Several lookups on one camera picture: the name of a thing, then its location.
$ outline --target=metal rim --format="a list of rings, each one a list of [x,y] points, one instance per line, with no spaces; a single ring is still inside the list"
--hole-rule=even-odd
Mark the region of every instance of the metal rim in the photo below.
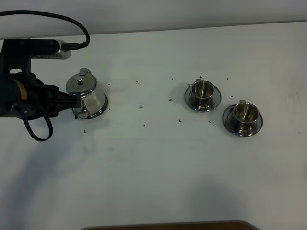
[[[197,109],[195,108],[191,102],[190,102],[190,95],[191,95],[191,88],[192,88],[192,85],[190,85],[186,91],[185,91],[185,101],[186,101],[186,104],[188,105],[189,108],[191,108],[192,110],[196,111],[196,112],[209,112],[209,111],[212,111],[214,109],[216,109],[221,101],[222,101],[222,95],[221,95],[221,92],[220,90],[215,86],[214,86],[214,93],[212,95],[212,100],[213,100],[213,104],[208,108],[208,109]]]
[[[229,131],[231,134],[237,136],[237,137],[251,137],[253,135],[255,135],[256,133],[258,133],[261,129],[262,129],[262,126],[263,126],[263,118],[262,118],[262,115],[261,113],[259,112],[259,115],[257,117],[257,125],[256,127],[251,131],[249,132],[247,135],[242,135],[242,134],[239,134],[237,133],[228,123],[228,118],[229,118],[229,115],[232,113],[234,107],[236,106],[237,104],[233,104],[229,107],[227,107],[225,109],[225,111],[223,112],[223,117],[222,117],[222,120],[223,120],[223,125],[224,127],[226,128],[227,131]]]
[[[258,113],[257,118],[259,117],[259,110],[258,110],[258,108],[257,108],[254,104],[252,104],[252,103],[250,103],[250,102],[240,102],[240,103],[238,103],[238,104],[236,104],[236,105],[234,106],[234,109],[235,109],[236,106],[238,106],[239,104],[243,104],[243,103],[252,105],[252,106],[257,110],[257,113]],[[242,123],[245,123],[245,124],[249,124],[249,123],[255,122],[255,120],[252,121],[252,122],[245,122],[245,121],[241,121],[241,122],[242,122]]]
[[[202,80],[202,79],[199,78],[199,79],[196,80],[196,82],[194,82],[193,84],[191,84],[191,93],[192,93],[193,87],[194,87],[197,83],[199,83],[199,82],[206,82],[207,84],[209,84],[209,85],[214,89],[214,85],[213,85],[211,82],[209,82],[209,81],[207,81],[207,80]],[[194,94],[194,96],[197,97],[197,98],[199,98],[199,99],[209,99],[209,98],[212,98],[212,97],[213,97],[213,94],[211,94],[209,97],[206,97],[206,98],[198,97],[198,96],[196,96],[196,94]]]

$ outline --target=stainless steel cup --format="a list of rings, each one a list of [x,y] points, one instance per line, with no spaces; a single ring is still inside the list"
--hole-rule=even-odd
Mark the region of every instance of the stainless steel cup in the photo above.
[[[81,68],[78,74],[69,78],[66,83],[66,91],[70,95],[81,98],[82,107],[72,109],[79,118],[95,118],[106,110],[108,100],[103,87],[87,68]]]
[[[256,106],[240,100],[232,112],[232,125],[238,132],[247,132],[256,126],[258,116],[259,111]]]
[[[214,93],[214,86],[206,81],[197,79],[196,82],[192,84],[191,88],[191,102],[193,104],[199,104],[200,106],[208,104]]]

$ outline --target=white table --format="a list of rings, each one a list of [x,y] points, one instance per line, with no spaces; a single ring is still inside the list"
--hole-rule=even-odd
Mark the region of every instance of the white table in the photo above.
[[[110,110],[92,120],[63,111],[44,143],[21,120],[0,118],[0,229],[216,220],[306,229],[307,23],[91,38],[68,60],[33,60],[32,72],[65,91],[87,67],[105,84]],[[222,93],[212,112],[185,105],[199,76]],[[240,99],[264,119],[249,138],[221,121]],[[31,125],[47,135],[44,120]]]

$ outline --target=yellow stripe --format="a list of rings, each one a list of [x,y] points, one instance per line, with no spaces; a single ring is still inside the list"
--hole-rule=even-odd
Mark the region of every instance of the yellow stripe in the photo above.
[[[11,79],[18,85],[18,88],[20,90],[21,99],[27,100],[27,91],[25,90],[24,85],[20,81],[14,79],[14,78],[11,78]]]

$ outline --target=metal cup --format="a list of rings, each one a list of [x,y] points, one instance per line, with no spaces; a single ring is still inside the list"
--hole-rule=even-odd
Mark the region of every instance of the metal cup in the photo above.
[[[232,112],[232,125],[239,133],[252,130],[257,124],[259,111],[256,106],[245,100],[240,100]]]
[[[212,99],[213,93],[214,86],[210,82],[197,79],[196,82],[192,84],[191,102],[198,105],[208,104]]]

